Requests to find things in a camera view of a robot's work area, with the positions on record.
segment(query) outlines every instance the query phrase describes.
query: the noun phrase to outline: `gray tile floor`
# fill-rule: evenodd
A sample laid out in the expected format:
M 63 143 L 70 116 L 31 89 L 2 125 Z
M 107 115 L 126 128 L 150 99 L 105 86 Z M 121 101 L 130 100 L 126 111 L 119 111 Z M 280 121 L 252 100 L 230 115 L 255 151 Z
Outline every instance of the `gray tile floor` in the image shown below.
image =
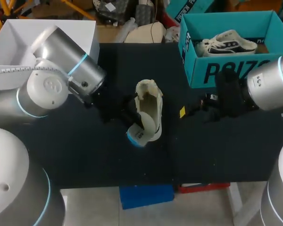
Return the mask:
M 244 202 L 258 183 L 239 183 Z M 67 189 L 65 226 L 233 226 L 226 190 L 177 194 L 172 202 L 122 210 L 118 187 Z M 249 226 L 262 226 L 260 216 Z

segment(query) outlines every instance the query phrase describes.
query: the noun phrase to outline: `teal shoe box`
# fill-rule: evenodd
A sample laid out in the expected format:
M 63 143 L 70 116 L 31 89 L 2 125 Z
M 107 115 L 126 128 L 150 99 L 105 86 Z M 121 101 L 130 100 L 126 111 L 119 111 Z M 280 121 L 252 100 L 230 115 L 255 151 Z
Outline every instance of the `teal shoe box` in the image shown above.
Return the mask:
M 269 53 L 197 57 L 194 45 L 230 29 L 245 39 L 264 43 Z M 186 14 L 178 46 L 189 85 L 214 87 L 214 76 L 223 68 L 232 68 L 245 78 L 252 69 L 282 56 L 283 23 L 273 11 Z
M 178 23 L 187 13 L 205 13 L 214 0 L 171 0 L 166 12 Z

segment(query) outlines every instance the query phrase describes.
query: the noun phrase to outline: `white box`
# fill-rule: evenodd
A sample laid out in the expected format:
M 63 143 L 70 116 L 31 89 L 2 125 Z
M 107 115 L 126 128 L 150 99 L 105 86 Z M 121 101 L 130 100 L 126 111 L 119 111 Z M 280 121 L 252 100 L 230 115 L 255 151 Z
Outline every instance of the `white box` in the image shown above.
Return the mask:
M 41 32 L 53 25 L 62 29 L 97 63 L 100 46 L 95 21 L 15 19 L 7 20 L 0 30 L 0 69 L 34 66 L 35 57 L 30 46 Z M 21 73 L 16 76 L 0 74 L 0 89 L 19 87 L 29 75 L 30 73 Z

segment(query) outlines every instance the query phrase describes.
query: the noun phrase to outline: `shoe lace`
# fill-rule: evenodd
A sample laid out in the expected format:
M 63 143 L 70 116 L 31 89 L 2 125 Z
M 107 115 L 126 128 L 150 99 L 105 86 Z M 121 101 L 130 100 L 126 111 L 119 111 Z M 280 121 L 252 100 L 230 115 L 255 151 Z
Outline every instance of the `shoe lace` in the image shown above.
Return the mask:
M 207 48 L 207 49 L 210 49 L 212 47 L 216 48 L 216 47 L 226 46 L 222 42 L 219 42 L 217 40 L 211 40 L 211 39 L 204 39 L 204 40 L 202 40 L 202 43 L 204 44 L 204 47 Z

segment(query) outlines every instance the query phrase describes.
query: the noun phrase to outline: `black table mat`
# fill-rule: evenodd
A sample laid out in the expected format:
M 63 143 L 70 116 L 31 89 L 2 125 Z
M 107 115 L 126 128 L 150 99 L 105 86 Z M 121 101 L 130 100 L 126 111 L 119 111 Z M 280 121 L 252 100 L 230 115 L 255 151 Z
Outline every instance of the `black table mat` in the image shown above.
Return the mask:
M 96 109 L 73 96 L 33 125 L 7 128 L 60 188 L 268 179 L 283 145 L 279 113 L 180 121 L 182 105 L 208 90 L 189 88 L 177 44 L 101 44 L 99 64 L 126 94 L 142 79 L 156 81 L 164 94 L 162 136 L 136 148 L 120 122 L 103 125 Z

